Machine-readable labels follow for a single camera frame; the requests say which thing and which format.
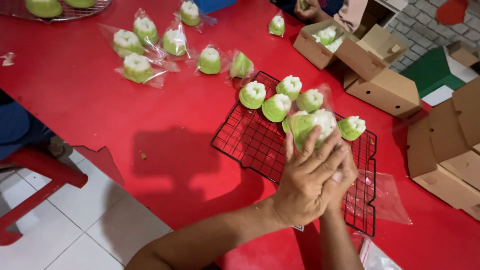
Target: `hand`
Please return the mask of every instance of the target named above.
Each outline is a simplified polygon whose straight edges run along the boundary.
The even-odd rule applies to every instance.
[[[318,0],[305,0],[305,2],[308,5],[307,10],[301,9],[300,0],[297,0],[294,10],[295,15],[303,21],[312,19],[321,10]]]
[[[341,133],[335,129],[314,150],[321,132],[321,127],[315,126],[298,154],[294,153],[292,134],[288,132],[285,138],[285,170],[280,187],[270,197],[286,226],[302,226],[318,218],[332,195],[338,193],[339,185],[331,177],[348,154],[348,147],[341,143]]]
[[[338,188],[335,190],[335,193],[332,194],[332,198],[325,210],[326,212],[338,212],[341,210],[343,195],[347,192],[348,188],[353,184],[353,181],[355,181],[359,175],[359,171],[355,166],[355,162],[353,161],[352,149],[350,145],[344,140],[341,140],[340,143],[348,148],[348,154],[338,167],[339,171],[334,173],[332,176],[332,179],[338,182]]]

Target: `red object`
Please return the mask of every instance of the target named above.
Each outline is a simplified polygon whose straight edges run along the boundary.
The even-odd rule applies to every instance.
[[[6,229],[50,197],[59,188],[65,184],[82,188],[88,180],[86,174],[76,171],[60,161],[29,147],[18,149],[2,160],[2,162],[14,163],[52,180],[17,207],[0,217],[0,246],[11,245],[20,239],[22,237],[21,234],[8,232]]]
[[[0,67],[0,86],[71,145],[107,147],[113,162],[105,150],[78,150],[118,182],[119,171],[123,187],[174,230],[274,193],[276,184],[210,146],[238,98],[238,90],[225,84],[226,74],[193,76],[194,69],[179,62],[182,71],[168,74],[156,89],[114,72],[119,58],[97,23],[132,30],[140,7],[162,35],[178,3],[115,0],[93,18],[50,25],[0,16],[0,54],[17,54],[14,65]],[[406,270],[480,265],[480,223],[407,177],[407,130],[392,133],[401,121],[345,93],[329,68],[319,71],[301,56],[292,43],[302,25],[292,17],[286,15],[283,38],[269,35],[267,24],[277,12],[268,1],[239,1],[209,14],[218,24],[201,34],[185,27],[188,44],[201,50],[211,40],[223,51],[237,48],[256,70],[279,79],[294,74],[304,89],[328,83],[336,112],[360,116],[378,136],[377,171],[395,177],[413,222],[377,219],[373,241]],[[265,235],[218,263],[225,270],[319,269],[318,230],[315,221],[304,232]]]
[[[443,25],[461,24],[467,7],[467,0],[449,0],[438,7],[437,21]]]

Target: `red plastic chair leg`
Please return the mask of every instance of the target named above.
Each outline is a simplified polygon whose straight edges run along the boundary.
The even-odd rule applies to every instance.
[[[2,162],[14,163],[30,169],[52,179],[52,181],[0,217],[0,246],[11,245],[20,239],[22,237],[21,234],[7,232],[6,229],[50,197],[63,185],[71,184],[82,188],[88,181],[86,174],[76,171],[60,161],[29,147],[20,148]]]

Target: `white tile floor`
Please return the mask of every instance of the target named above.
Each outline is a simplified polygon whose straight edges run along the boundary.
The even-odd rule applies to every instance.
[[[123,269],[138,249],[171,230],[78,152],[69,158],[87,184],[65,185],[9,228],[23,236],[0,246],[2,270]],[[49,181],[26,169],[0,174],[0,216]]]

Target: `brick wall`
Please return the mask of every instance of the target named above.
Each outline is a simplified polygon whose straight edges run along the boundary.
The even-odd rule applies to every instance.
[[[410,49],[391,69],[400,72],[438,46],[463,40],[473,47],[480,45],[480,18],[465,13],[462,24],[439,25],[435,21],[437,7],[446,0],[408,0],[408,5],[393,19],[386,29],[401,38]]]

